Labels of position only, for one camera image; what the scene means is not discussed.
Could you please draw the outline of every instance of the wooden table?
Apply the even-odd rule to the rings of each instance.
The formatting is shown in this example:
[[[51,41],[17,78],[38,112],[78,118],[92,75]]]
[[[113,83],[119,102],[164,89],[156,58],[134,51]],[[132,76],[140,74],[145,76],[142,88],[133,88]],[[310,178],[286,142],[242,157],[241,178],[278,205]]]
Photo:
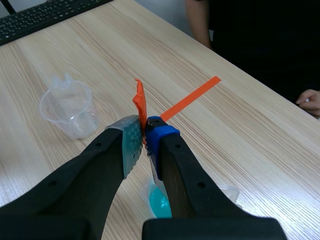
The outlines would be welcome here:
[[[52,77],[91,87],[98,130],[71,140],[41,119]],[[134,78],[148,115],[192,90],[222,81],[169,123],[217,184],[240,188],[251,214],[279,220],[289,239],[320,238],[320,121],[133,0],[115,0],[0,47],[0,205],[78,155],[105,126],[136,114]],[[111,206],[103,239],[140,239],[150,216],[140,196],[150,174],[143,154]]]

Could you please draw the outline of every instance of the measuring cup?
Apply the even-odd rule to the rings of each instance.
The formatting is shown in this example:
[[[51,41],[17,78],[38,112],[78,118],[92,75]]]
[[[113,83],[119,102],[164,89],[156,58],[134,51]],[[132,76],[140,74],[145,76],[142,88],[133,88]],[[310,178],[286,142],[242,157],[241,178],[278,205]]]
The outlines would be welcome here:
[[[71,138],[91,135],[98,127],[98,113],[89,87],[73,80],[68,74],[64,80],[57,77],[39,104],[42,118],[54,123]]]

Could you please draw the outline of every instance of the hand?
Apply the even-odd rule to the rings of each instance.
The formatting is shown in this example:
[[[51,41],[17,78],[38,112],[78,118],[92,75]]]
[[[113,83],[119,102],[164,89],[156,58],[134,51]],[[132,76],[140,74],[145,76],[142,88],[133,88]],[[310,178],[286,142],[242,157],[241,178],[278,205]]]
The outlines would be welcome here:
[[[315,118],[320,118],[320,91],[306,90],[295,103]]]

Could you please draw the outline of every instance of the keyboard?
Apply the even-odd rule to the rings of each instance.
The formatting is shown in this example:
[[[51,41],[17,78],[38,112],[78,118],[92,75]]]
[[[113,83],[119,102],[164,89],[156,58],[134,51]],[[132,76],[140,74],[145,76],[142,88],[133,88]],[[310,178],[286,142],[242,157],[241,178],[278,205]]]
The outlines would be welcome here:
[[[0,46],[111,1],[52,0],[0,18]]]

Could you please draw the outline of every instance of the person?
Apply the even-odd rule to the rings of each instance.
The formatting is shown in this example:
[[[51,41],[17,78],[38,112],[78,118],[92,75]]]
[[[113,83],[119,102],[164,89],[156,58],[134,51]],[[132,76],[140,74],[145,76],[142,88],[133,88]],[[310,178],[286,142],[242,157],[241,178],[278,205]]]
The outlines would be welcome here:
[[[319,1],[185,0],[185,5],[197,41],[320,117]]]

